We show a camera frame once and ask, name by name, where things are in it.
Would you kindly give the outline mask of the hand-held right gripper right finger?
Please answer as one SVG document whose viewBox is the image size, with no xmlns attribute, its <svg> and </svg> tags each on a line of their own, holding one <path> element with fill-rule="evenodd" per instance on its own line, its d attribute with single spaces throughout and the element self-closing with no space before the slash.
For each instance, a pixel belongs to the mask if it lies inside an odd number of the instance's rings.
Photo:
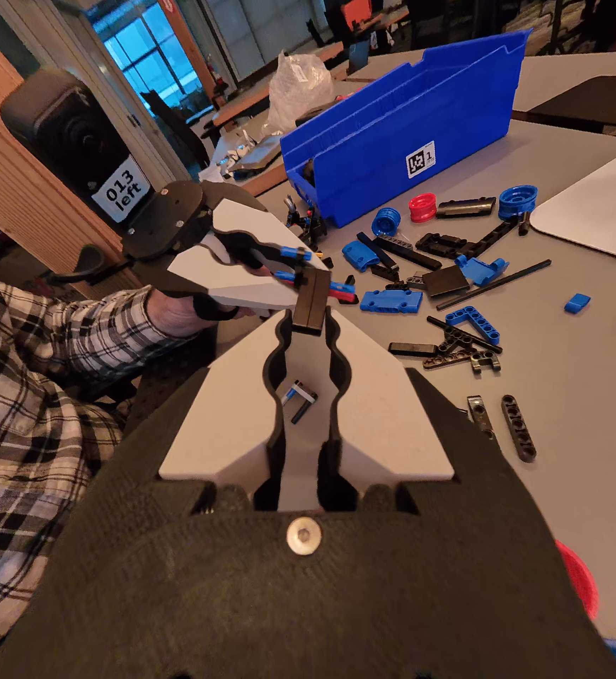
<svg viewBox="0 0 616 679">
<path fill-rule="evenodd" d="M 317 496 L 325 511 L 353 511 L 373 486 L 449 481 L 455 470 L 403 364 L 338 311 L 324 318 L 329 378 L 327 441 Z"/>
</svg>

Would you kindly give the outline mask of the blue curved panel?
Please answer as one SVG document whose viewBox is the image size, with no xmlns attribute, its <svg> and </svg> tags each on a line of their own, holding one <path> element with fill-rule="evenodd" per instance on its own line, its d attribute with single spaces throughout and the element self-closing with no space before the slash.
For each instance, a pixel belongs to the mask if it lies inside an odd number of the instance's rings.
<svg viewBox="0 0 616 679">
<path fill-rule="evenodd" d="M 380 264 L 379 256 L 359 240 L 349 242 L 341 251 L 346 261 L 360 273 Z"/>
</svg>

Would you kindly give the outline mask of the small grey connector with pins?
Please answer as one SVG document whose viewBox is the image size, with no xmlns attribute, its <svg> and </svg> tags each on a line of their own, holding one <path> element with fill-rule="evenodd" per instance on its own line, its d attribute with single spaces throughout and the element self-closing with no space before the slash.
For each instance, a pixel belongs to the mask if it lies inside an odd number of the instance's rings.
<svg viewBox="0 0 616 679">
<path fill-rule="evenodd" d="M 295 412 L 293 412 L 289 420 L 291 424 L 296 425 L 311 407 L 317 403 L 318 398 L 317 392 L 299 379 L 296 379 L 280 400 L 283 407 L 287 406 L 290 401 L 298 403 Z"/>
</svg>

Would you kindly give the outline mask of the crumpled clear plastic bag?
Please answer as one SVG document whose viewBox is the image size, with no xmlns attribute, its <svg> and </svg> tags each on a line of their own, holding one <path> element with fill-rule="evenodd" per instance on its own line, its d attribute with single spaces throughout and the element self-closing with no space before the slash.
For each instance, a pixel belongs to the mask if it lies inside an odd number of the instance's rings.
<svg viewBox="0 0 616 679">
<path fill-rule="evenodd" d="M 262 131 L 267 136 L 290 132 L 298 118 L 335 98 L 334 80 L 319 56 L 280 52 L 269 83 L 269 114 Z"/>
</svg>

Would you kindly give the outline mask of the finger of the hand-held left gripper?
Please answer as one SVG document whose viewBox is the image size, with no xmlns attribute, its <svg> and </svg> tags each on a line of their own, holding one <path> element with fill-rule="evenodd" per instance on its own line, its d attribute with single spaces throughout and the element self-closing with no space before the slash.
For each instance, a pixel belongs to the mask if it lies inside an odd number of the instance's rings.
<svg viewBox="0 0 616 679">
<path fill-rule="evenodd" d="M 269 212 L 231 199 L 223 199 L 212 211 L 213 237 L 240 262 L 253 260 L 269 268 L 294 268 L 295 253 L 305 251 L 305 266 L 325 268 L 322 260 Z"/>
<path fill-rule="evenodd" d="M 298 292 L 277 273 L 294 275 L 301 264 L 295 257 L 269 259 L 255 249 L 242 248 L 233 255 L 219 239 L 204 239 L 177 254 L 166 267 L 197 293 L 225 308 L 242 307 L 265 314 L 293 309 Z"/>
</svg>

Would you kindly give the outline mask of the black beam assembly with pins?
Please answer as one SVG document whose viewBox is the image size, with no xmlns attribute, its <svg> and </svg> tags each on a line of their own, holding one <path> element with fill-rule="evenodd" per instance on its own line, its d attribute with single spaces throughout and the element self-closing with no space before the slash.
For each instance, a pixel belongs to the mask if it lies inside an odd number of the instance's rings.
<svg viewBox="0 0 616 679">
<path fill-rule="evenodd" d="M 297 293 L 292 314 L 292 330 L 304 335 L 320 336 L 329 298 L 353 303 L 356 300 L 353 283 L 332 280 L 329 267 L 317 253 L 304 247 L 280 246 L 279 260 L 292 268 L 277 270 L 275 277 L 290 284 Z"/>
</svg>

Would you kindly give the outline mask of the black frame piece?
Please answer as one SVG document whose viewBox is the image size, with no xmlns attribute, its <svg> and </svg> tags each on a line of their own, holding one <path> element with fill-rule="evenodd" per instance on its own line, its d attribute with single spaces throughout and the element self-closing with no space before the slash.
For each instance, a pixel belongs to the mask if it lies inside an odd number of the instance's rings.
<svg viewBox="0 0 616 679">
<path fill-rule="evenodd" d="M 476 244 L 456 236 L 426 233 L 416 243 L 415 249 L 433 256 L 456 259 L 471 251 Z"/>
</svg>

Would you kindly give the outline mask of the person's left forearm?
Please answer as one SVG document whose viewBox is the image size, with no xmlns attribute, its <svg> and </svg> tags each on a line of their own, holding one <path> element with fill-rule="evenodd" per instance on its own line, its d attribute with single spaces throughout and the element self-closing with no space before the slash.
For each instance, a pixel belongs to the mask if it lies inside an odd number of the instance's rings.
<svg viewBox="0 0 616 679">
<path fill-rule="evenodd" d="M 124 375 L 193 338 L 151 324 L 151 289 L 61 302 L 0 283 L 0 430 L 29 437 L 38 427 L 115 427 L 103 409 L 67 395 L 65 384 Z"/>
</svg>

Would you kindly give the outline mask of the small red wheel rim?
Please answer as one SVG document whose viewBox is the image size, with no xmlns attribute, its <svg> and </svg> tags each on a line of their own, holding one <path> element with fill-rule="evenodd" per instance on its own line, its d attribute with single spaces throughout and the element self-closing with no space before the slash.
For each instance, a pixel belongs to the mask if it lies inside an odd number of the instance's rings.
<svg viewBox="0 0 616 679">
<path fill-rule="evenodd" d="M 434 193 L 422 193 L 413 197 L 408 203 L 410 220 L 414 224 L 423 224 L 434 219 L 437 210 L 437 198 Z"/>
</svg>

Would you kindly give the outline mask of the large red wheel rim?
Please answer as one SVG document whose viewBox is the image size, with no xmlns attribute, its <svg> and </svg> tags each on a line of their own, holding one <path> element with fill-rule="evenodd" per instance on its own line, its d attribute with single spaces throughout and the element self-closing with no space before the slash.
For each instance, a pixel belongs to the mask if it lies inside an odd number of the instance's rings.
<svg viewBox="0 0 616 679">
<path fill-rule="evenodd" d="M 555 544 L 587 616 L 595 620 L 599 612 L 599 591 L 591 571 L 581 557 L 567 545 L 559 540 L 555 540 Z"/>
</svg>

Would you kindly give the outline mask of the black square tile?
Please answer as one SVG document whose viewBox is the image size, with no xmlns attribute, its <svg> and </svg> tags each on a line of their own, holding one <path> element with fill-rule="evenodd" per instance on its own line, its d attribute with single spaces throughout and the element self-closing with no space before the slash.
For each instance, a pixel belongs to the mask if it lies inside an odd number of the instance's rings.
<svg viewBox="0 0 616 679">
<path fill-rule="evenodd" d="M 462 293 L 471 287 L 471 283 L 457 265 L 423 274 L 421 279 L 424 290 L 430 298 Z"/>
</svg>

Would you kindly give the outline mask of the person's left hand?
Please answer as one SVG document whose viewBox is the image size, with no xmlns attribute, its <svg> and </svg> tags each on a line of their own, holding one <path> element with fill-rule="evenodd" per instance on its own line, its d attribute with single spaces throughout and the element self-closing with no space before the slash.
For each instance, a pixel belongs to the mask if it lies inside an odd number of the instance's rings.
<svg viewBox="0 0 616 679">
<path fill-rule="evenodd" d="M 145 302 L 145 312 L 160 333 L 177 339 L 187 339 L 217 325 L 217 320 L 205 320 L 194 309 L 192 296 L 171 297 L 152 288 Z"/>
</svg>

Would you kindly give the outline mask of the black office chair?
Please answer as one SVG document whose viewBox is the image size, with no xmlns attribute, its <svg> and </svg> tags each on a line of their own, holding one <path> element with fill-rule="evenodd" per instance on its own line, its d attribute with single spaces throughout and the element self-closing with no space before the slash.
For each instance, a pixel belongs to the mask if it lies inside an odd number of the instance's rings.
<svg viewBox="0 0 616 679">
<path fill-rule="evenodd" d="M 172 133 L 190 150 L 200 169 L 210 166 L 210 157 L 202 140 L 192 131 L 185 118 L 169 107 L 156 91 L 140 92 L 140 96 L 150 106 L 154 114 L 170 128 Z"/>
</svg>

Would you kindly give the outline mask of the blue flat panel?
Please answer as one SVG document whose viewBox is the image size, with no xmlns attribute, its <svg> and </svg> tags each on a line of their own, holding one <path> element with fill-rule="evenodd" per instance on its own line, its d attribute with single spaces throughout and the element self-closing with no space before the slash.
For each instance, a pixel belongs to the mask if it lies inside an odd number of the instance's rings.
<svg viewBox="0 0 616 679">
<path fill-rule="evenodd" d="M 416 314 L 423 299 L 422 291 L 389 289 L 366 292 L 359 309 L 364 312 L 386 314 Z"/>
</svg>

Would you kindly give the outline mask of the white book stand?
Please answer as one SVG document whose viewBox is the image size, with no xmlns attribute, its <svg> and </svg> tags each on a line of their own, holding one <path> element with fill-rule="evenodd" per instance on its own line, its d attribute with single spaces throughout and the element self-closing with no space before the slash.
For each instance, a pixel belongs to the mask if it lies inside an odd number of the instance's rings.
<svg viewBox="0 0 616 679">
<path fill-rule="evenodd" d="M 535 208 L 531 225 L 616 257 L 616 158 Z"/>
</svg>

